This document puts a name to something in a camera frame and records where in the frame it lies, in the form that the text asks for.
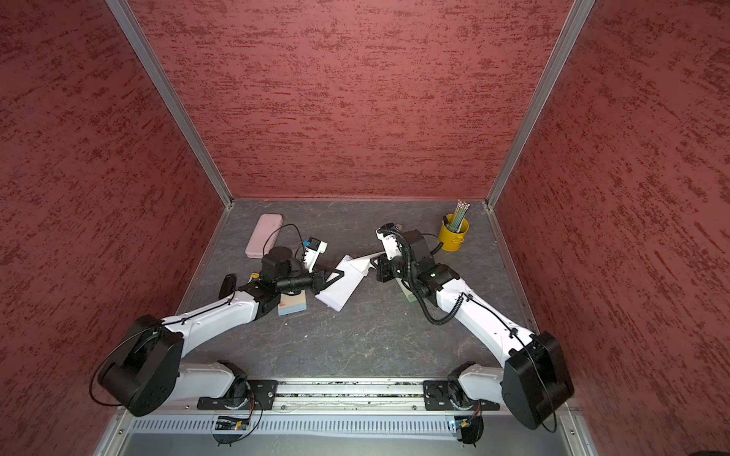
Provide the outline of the purple grid memo pad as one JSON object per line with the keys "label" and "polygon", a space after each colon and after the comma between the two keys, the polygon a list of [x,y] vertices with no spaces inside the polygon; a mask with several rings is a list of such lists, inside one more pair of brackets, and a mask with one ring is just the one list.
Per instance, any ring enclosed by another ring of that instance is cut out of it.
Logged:
{"label": "purple grid memo pad", "polygon": [[336,266],[336,269],[344,271],[344,278],[316,295],[318,301],[336,312],[343,309],[359,283],[365,278],[350,266],[349,260],[351,260],[351,257],[345,256]]}

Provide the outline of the green memo pad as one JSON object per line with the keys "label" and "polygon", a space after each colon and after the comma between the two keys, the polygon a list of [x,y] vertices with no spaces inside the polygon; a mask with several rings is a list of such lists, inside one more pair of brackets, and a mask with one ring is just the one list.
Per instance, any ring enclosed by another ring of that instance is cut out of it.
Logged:
{"label": "green memo pad", "polygon": [[409,290],[409,288],[406,286],[406,284],[402,280],[397,281],[397,283],[408,302],[411,302],[411,303],[417,302],[416,296],[413,294],[412,291]]}

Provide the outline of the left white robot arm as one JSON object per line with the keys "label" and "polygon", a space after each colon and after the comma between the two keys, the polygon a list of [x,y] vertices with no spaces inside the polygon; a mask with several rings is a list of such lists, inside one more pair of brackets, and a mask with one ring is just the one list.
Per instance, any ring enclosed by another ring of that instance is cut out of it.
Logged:
{"label": "left white robot arm", "polygon": [[275,247],[262,257],[262,269],[254,279],[239,284],[236,275],[227,275],[217,301],[163,319],[139,317],[100,363],[91,386],[102,387],[113,397],[113,406],[137,417],[183,399],[212,400],[228,410],[252,407],[242,368],[224,360],[195,364],[184,359],[206,342],[266,317],[282,296],[318,294],[344,279],[344,271],[316,262],[312,252],[297,260],[291,249]]}

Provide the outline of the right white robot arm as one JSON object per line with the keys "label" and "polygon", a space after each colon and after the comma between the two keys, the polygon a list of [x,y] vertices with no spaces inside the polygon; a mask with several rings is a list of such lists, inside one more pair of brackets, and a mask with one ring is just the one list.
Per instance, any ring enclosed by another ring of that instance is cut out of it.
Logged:
{"label": "right white robot arm", "polygon": [[459,322],[499,363],[498,374],[474,362],[454,369],[447,380],[452,405],[465,409],[488,401],[528,429],[555,417],[574,394],[558,340],[518,325],[488,304],[454,269],[435,260],[419,231],[404,232],[388,223],[376,234],[384,247],[372,262],[379,281],[401,280],[429,323]]}

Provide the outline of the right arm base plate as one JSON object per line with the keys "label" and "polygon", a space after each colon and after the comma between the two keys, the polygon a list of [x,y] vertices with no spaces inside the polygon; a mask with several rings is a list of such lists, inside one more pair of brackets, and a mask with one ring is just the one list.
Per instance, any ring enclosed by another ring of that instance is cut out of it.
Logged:
{"label": "right arm base plate", "polygon": [[467,397],[455,381],[426,380],[422,384],[425,409],[429,412],[460,410],[460,412],[497,412],[500,405],[487,400],[473,400]]}

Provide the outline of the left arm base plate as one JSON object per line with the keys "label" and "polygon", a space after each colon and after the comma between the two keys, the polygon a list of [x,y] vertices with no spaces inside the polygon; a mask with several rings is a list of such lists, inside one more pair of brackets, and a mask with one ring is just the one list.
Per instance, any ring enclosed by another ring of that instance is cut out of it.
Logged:
{"label": "left arm base plate", "polygon": [[245,412],[257,406],[262,410],[271,410],[278,387],[277,380],[237,379],[223,397],[201,397],[198,400],[197,409]]}

